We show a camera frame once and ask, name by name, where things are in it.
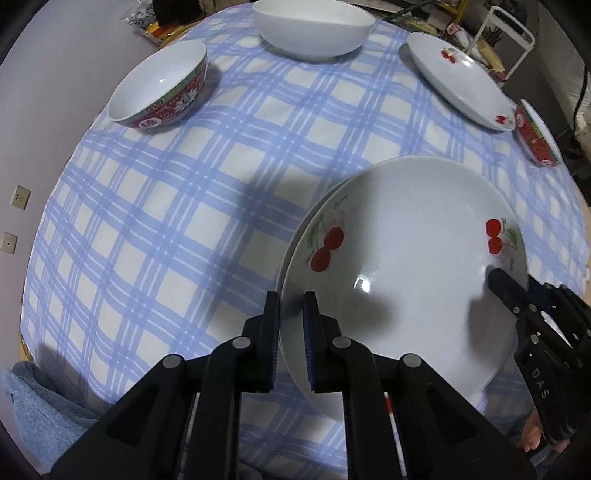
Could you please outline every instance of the cloth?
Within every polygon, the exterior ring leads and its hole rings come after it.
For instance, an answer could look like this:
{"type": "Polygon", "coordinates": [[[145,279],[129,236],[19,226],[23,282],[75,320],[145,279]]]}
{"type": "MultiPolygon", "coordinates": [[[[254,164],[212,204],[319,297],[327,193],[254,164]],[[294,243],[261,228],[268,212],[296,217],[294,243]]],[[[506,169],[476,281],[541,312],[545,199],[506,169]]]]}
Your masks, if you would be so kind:
{"type": "MultiPolygon", "coordinates": [[[[530,273],[583,291],[589,247],[565,166],[538,168],[513,133],[442,100],[407,35],[378,22],[357,51],[305,63],[261,40],[250,4],[231,7],[184,38],[207,45],[209,70],[181,123],[143,132],[99,115],[47,202],[23,298],[22,335],[64,396],[100,411],[169,352],[207,355],[238,335],[314,203],[398,155],[485,176],[517,214],[530,273]]],[[[513,362],[480,407],[504,431],[529,413],[513,362]]],[[[345,430],[306,401],[280,355],[274,391],[244,396],[239,455],[276,476],[341,478],[345,430]]]]}
{"type": "MultiPolygon", "coordinates": [[[[48,471],[89,429],[98,415],[62,397],[55,384],[33,362],[2,371],[4,393],[25,445],[48,471]]],[[[239,480],[262,480],[254,468],[238,464],[239,480]]]]}

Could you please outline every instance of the wall outlet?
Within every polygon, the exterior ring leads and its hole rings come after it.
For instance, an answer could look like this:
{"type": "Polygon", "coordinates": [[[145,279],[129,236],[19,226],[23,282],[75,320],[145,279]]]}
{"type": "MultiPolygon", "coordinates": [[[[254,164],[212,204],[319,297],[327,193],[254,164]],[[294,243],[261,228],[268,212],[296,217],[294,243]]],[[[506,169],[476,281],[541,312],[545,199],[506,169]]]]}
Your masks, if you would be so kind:
{"type": "Polygon", "coordinates": [[[11,233],[6,233],[2,235],[2,239],[0,239],[0,251],[14,255],[14,248],[17,245],[17,236],[11,233]]]}
{"type": "Polygon", "coordinates": [[[27,202],[29,201],[30,196],[31,190],[27,190],[25,187],[17,185],[17,188],[14,190],[14,195],[12,196],[10,205],[24,210],[27,208],[27,202]]]}

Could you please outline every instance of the white bowl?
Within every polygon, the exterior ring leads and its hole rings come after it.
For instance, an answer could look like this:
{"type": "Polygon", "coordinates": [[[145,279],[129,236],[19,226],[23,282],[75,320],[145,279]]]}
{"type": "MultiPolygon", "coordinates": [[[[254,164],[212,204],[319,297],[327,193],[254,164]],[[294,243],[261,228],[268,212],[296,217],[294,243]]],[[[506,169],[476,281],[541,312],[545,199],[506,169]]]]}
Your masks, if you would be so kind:
{"type": "Polygon", "coordinates": [[[338,0],[259,0],[255,24],[261,37],[289,56],[322,61],[360,47],[373,15],[338,0]]]}
{"type": "Polygon", "coordinates": [[[287,368],[303,394],[339,421],[340,394],[310,391],[304,292],[316,292],[321,313],[337,319],[343,335],[391,358],[422,356],[475,403],[515,339],[515,316],[486,286],[486,272],[503,268],[527,286],[524,244],[502,193],[437,157],[387,160],[344,183],[284,266],[279,335],[287,368]]]}
{"type": "Polygon", "coordinates": [[[187,40],[154,53],[128,73],[113,92],[109,118],[132,128],[170,125],[189,112],[203,88],[207,48],[187,40]]]}

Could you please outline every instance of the pink bowl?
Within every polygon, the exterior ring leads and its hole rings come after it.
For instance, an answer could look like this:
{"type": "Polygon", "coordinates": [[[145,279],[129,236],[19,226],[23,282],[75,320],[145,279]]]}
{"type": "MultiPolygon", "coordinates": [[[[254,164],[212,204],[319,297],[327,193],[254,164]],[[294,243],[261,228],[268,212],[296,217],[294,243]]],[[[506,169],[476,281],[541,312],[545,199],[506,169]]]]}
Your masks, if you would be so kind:
{"type": "Polygon", "coordinates": [[[206,72],[207,48],[202,42],[174,43],[129,72],[113,92],[107,115],[131,128],[173,124],[190,112],[206,72]]]}

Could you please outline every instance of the blue plaid tablecloth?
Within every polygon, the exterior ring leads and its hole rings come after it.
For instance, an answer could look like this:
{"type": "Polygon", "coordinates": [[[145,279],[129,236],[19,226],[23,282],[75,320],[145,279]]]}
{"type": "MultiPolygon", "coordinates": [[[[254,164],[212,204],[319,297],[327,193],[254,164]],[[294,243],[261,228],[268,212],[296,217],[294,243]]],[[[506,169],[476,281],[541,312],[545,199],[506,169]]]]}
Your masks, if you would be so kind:
{"type": "MultiPolygon", "coordinates": [[[[229,8],[186,36],[207,45],[210,69],[182,123],[142,132],[99,115],[47,202],[23,298],[22,335],[66,396],[102,411],[165,354],[237,335],[311,206],[398,155],[485,176],[519,218],[530,273],[583,291],[589,247],[565,166],[536,167],[512,133],[452,109],[414,70],[407,35],[378,22],[358,51],[302,63],[262,42],[250,5],[229,8]]],[[[279,364],[271,394],[244,398],[240,457],[286,478],[344,476],[343,426],[279,364]]],[[[509,363],[481,409],[504,428],[529,408],[509,363]]]]}

